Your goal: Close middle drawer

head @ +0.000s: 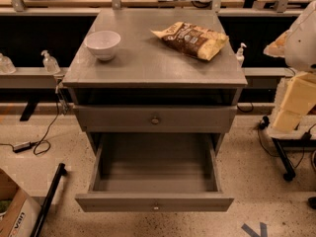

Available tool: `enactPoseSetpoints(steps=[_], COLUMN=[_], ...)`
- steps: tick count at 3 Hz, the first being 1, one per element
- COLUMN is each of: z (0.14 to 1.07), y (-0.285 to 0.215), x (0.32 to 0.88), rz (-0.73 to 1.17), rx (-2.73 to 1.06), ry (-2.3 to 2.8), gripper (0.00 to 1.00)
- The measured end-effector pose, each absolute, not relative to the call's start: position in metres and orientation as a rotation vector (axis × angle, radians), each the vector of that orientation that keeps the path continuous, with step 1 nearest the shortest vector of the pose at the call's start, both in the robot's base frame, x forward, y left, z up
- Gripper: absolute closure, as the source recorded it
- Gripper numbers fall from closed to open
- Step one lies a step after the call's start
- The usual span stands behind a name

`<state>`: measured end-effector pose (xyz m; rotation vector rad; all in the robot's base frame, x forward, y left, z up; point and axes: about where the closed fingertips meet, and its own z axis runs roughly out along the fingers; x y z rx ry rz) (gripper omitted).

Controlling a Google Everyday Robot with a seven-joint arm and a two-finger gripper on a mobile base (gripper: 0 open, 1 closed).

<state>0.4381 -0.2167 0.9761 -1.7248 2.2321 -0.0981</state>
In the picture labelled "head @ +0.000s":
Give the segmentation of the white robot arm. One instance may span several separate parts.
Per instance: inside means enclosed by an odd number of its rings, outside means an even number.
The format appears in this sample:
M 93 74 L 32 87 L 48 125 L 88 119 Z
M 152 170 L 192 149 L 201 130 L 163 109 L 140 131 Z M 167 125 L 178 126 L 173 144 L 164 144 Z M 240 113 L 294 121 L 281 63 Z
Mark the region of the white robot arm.
M 282 57 L 298 73 L 288 82 L 273 128 L 293 131 L 316 106 L 316 1 L 312 1 L 290 28 L 268 44 L 264 54 Z

